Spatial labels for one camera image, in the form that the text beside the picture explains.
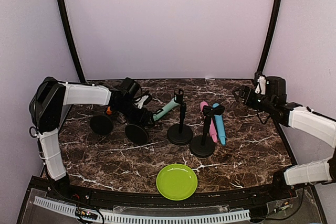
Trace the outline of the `black stand of teal microphone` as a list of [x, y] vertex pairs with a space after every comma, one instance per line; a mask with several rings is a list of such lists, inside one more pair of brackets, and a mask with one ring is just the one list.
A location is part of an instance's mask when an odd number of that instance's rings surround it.
[[135, 145], [146, 145], [151, 143], [150, 135], [148, 129], [155, 126], [155, 122], [149, 121], [129, 121], [124, 132], [128, 140], [130, 140]]

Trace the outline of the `teal toy microphone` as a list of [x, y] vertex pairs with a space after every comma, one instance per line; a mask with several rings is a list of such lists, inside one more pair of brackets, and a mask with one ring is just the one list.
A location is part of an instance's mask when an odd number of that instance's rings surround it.
[[172, 99], [169, 103], [167, 103], [164, 107], [158, 109], [153, 113], [153, 120], [154, 122], [161, 119], [163, 116], [165, 116], [167, 113], [169, 113], [172, 109], [179, 106], [177, 102], [175, 102], [174, 99]]

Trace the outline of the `black stand of pink microphone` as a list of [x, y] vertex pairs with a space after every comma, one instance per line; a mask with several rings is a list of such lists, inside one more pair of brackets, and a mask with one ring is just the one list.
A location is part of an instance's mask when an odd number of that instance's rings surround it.
[[178, 93], [174, 93], [174, 101], [180, 105], [180, 121], [179, 124], [171, 126], [167, 131], [168, 140], [175, 145], [186, 145], [193, 138], [193, 131], [190, 126], [184, 124], [187, 105], [184, 102], [184, 91], [179, 89]]

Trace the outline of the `blue toy microphone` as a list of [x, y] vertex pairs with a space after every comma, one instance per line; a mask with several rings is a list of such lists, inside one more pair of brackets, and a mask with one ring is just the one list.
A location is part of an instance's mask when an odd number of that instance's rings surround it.
[[217, 135], [220, 143], [225, 146], [227, 137], [224, 127], [224, 121], [222, 115], [214, 115], [215, 123], [216, 123], [216, 129], [217, 129]]

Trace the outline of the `pink toy microphone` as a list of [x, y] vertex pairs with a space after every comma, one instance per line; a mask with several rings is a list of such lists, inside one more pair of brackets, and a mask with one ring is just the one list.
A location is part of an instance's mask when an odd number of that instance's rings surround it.
[[[208, 106], [208, 103], [205, 102], [205, 101], [202, 101], [200, 103], [200, 109], [201, 111], [203, 111], [203, 107], [204, 106]], [[217, 137], [217, 131], [216, 131], [216, 128], [215, 128], [215, 125], [214, 125], [214, 122], [213, 122], [213, 119], [211, 119], [211, 123], [209, 125], [209, 134], [213, 140], [214, 143], [217, 143], [218, 142], [218, 137]]]

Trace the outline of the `black stand of blue microphone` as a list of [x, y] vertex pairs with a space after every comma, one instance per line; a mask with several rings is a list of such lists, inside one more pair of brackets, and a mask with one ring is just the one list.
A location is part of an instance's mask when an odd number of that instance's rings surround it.
[[203, 134], [194, 137], [190, 142], [190, 151], [191, 153], [199, 158], [207, 158], [214, 154], [215, 152], [215, 143], [212, 138], [207, 136], [209, 133], [209, 125], [211, 123], [211, 119], [214, 115], [221, 115], [224, 113], [225, 108], [222, 105], [217, 107], [204, 106], [203, 107], [203, 115], [204, 126], [203, 126]]

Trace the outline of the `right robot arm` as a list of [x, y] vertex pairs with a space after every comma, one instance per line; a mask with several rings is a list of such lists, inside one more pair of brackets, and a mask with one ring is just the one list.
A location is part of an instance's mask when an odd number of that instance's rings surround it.
[[[241, 86], [233, 90], [236, 101], [257, 112], [265, 112], [273, 121], [303, 131], [324, 141], [335, 149], [335, 119], [314, 111], [308, 106], [287, 102], [286, 81], [282, 77], [256, 75], [254, 87]], [[274, 184], [268, 188], [273, 200], [280, 199], [288, 186], [298, 184], [335, 183], [335, 154], [332, 157], [286, 167], [274, 174]]]

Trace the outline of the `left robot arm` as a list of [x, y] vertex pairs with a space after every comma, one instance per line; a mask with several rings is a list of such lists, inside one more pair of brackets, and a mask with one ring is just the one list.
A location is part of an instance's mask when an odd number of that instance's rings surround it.
[[29, 112], [37, 139], [40, 158], [48, 175], [54, 181], [67, 176], [59, 145], [62, 111], [72, 105], [106, 106], [121, 113], [126, 121], [142, 128], [155, 125], [153, 112], [145, 105], [151, 100], [148, 93], [136, 96], [140, 85], [125, 78], [119, 85], [83, 84], [59, 81], [46, 77], [39, 85], [30, 104]]

